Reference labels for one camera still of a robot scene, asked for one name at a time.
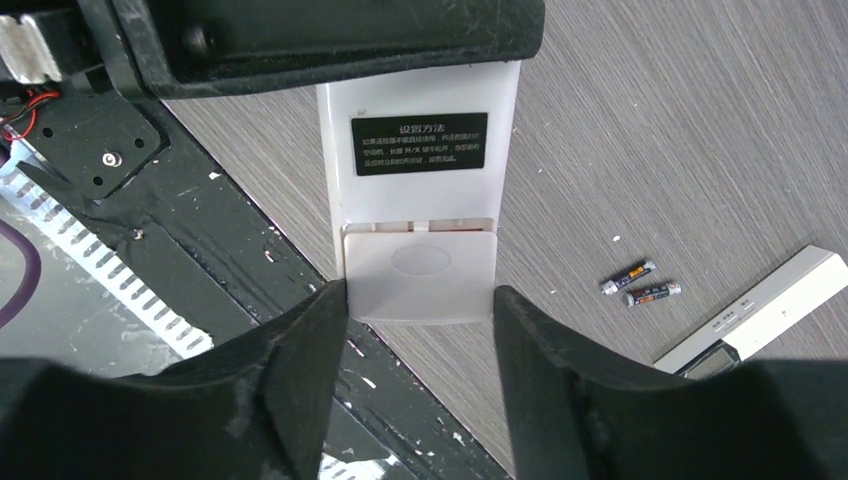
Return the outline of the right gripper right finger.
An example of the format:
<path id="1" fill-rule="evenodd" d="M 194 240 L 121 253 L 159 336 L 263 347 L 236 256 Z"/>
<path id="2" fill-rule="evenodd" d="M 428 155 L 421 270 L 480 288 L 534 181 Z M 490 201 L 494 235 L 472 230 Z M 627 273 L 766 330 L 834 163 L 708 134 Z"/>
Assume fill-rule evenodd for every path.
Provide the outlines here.
<path id="1" fill-rule="evenodd" d="M 704 380 L 624 357 L 494 292 L 520 479 L 843 479 L 847 366 L 748 362 Z"/>

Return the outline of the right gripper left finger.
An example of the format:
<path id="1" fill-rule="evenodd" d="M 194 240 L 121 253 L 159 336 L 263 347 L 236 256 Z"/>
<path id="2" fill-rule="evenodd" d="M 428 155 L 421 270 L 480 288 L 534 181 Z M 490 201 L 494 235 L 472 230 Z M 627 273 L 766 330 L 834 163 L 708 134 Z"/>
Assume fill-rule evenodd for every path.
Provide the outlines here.
<path id="1" fill-rule="evenodd" d="M 314 479 L 348 324 L 346 284 L 153 376 L 1 363 L 5 479 Z"/>

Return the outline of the white remote control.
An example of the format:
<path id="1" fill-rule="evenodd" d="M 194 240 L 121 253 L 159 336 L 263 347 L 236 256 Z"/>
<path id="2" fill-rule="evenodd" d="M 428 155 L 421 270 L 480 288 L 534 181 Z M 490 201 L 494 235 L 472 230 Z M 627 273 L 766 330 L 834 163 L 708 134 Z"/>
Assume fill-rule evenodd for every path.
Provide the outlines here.
<path id="1" fill-rule="evenodd" d="M 432 67 L 316 88 L 336 268 L 376 224 L 497 228 L 521 62 Z"/>

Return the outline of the white battery cover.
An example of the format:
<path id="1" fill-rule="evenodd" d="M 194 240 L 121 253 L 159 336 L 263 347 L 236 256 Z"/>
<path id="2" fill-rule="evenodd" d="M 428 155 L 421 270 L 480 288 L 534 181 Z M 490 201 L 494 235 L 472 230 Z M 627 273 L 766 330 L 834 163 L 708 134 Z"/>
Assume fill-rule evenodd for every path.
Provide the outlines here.
<path id="1" fill-rule="evenodd" d="M 349 316 L 368 324 L 488 321 L 497 245 L 497 235 L 486 230 L 347 233 Z"/>

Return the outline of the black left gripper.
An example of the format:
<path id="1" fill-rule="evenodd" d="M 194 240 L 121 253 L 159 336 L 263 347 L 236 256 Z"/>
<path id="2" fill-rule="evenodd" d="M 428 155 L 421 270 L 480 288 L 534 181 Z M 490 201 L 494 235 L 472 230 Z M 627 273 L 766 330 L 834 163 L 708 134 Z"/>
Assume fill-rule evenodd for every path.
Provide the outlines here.
<path id="1" fill-rule="evenodd" d="M 141 1 L 3 1 L 1 82 L 74 83 L 141 99 L 129 28 L 142 23 Z"/>

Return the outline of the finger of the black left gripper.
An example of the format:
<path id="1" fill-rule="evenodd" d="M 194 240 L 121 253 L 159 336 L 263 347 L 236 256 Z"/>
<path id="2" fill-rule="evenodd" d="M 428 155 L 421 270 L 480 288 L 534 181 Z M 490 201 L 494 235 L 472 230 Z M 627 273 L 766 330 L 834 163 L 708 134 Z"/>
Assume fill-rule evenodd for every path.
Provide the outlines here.
<path id="1" fill-rule="evenodd" d="M 524 60 L 541 1 L 113 1 L 109 75 L 129 98 L 264 93 Z"/>

